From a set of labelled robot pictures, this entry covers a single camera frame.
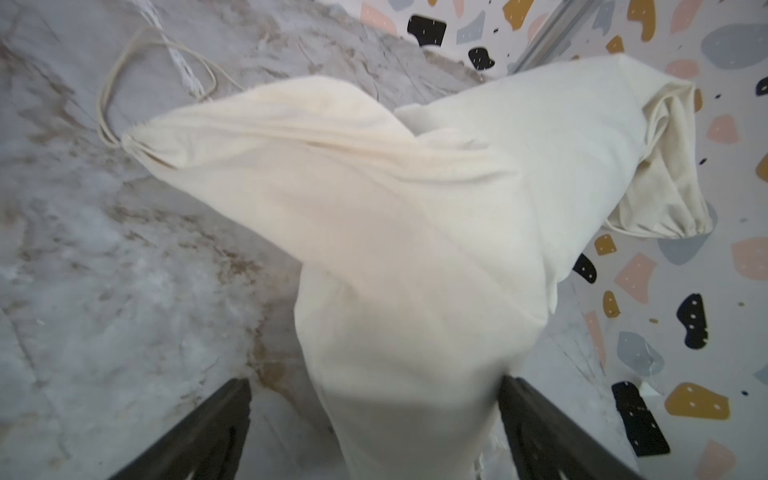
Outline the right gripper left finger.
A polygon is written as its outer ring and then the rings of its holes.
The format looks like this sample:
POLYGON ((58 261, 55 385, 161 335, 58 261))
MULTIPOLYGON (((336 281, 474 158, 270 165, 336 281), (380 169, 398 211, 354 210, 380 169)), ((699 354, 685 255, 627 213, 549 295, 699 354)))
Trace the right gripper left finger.
POLYGON ((233 479, 250 426, 251 398, 248 380, 227 381, 111 479, 233 479))

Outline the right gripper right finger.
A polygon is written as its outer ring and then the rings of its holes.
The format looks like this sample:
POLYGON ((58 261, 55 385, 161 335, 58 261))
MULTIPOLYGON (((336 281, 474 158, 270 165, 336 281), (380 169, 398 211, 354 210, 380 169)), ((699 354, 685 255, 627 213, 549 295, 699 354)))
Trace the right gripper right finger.
POLYGON ((524 379, 502 379, 498 407, 519 478, 641 479, 524 379))

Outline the cream drawstring soil bag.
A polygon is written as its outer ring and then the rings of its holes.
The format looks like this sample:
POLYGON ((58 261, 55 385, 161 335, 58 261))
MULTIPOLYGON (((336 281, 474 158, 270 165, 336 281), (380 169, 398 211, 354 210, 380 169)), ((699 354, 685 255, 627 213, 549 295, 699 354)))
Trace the cream drawstring soil bag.
POLYGON ((548 319, 521 167, 453 130, 416 135, 357 86, 239 88, 99 134, 302 265, 295 330, 354 479, 468 479, 502 377, 548 319))

